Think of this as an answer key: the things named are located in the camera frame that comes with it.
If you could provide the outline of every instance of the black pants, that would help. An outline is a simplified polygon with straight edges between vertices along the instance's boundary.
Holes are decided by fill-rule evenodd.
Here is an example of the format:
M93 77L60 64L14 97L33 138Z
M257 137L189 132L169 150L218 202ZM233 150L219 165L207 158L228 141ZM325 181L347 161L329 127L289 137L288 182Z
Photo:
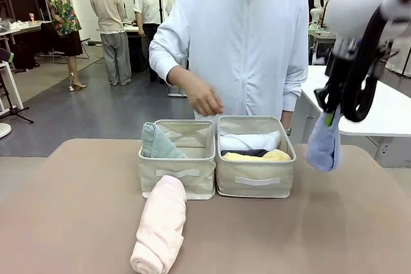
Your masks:
M144 37L141 38L141 48L143 49L143 56L146 62L146 67L150 70L151 79L157 78L157 73L150 67L150 44L157 33L158 24L143 24Z

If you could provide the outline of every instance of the light blue towel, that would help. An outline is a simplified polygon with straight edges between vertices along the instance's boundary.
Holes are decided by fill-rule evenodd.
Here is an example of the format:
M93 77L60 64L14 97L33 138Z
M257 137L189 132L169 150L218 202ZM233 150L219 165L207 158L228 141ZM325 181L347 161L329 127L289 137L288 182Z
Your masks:
M148 158L186 158L154 123L144 124L141 154Z
M338 124L341 118L341 108L338 106L333 123L326 125L329 114L323 113L308 141L306 152L307 162L322 172L337 169L342 163L342 149L340 140L340 129Z

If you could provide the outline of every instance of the white jacket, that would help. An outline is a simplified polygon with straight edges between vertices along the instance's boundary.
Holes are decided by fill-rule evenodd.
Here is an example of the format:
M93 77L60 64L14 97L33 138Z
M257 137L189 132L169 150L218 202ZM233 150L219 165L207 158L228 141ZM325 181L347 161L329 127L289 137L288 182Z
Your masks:
M189 58L225 115L280 119L307 78L308 15L308 0L177 0L150 45L150 64L166 79Z

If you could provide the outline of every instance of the beige storage basket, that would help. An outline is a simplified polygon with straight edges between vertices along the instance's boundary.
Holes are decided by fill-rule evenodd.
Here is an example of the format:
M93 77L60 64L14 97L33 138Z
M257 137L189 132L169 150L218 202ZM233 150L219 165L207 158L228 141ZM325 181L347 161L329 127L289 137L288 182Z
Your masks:
M215 194L215 129L210 121L159 120L156 125L183 151L187 158L140 157L143 197L148 198L156 183L165 175L181 180L189 200L208 200Z
M291 156L289 162L231 162L222 158L220 136L227 134L266 134L279 130L278 147ZM297 159L291 142L274 117L227 116L218 121L217 189L222 196L244 198L287 198L293 184Z

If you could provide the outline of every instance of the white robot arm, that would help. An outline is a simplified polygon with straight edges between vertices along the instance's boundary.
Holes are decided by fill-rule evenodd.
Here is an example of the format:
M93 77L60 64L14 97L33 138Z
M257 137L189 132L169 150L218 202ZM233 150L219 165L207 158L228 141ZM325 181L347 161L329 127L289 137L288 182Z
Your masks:
M390 57L384 42L410 36L410 21L411 0L329 1L326 22L337 41L329 81L315 91L319 105L330 115L327 125L334 121L339 105L348 120L361 122L367 117Z
M389 21L381 39L394 39L411 35L411 3L399 0L330 0L326 23L331 31L344 38L361 39L370 18L381 6L382 15Z
M311 30L317 30L318 29L318 23L320 21L321 15L324 14L324 7L321 5L321 0L314 0L314 9L311 10L311 16L312 16L312 25L311 25Z

